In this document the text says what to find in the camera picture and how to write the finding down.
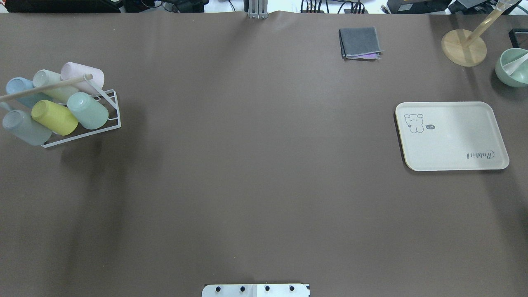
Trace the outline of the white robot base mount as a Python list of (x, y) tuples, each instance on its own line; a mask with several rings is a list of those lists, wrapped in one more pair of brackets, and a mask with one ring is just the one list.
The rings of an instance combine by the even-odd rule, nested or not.
[(209, 284), (205, 285), (202, 297), (309, 297), (308, 284), (262, 283), (262, 284)]

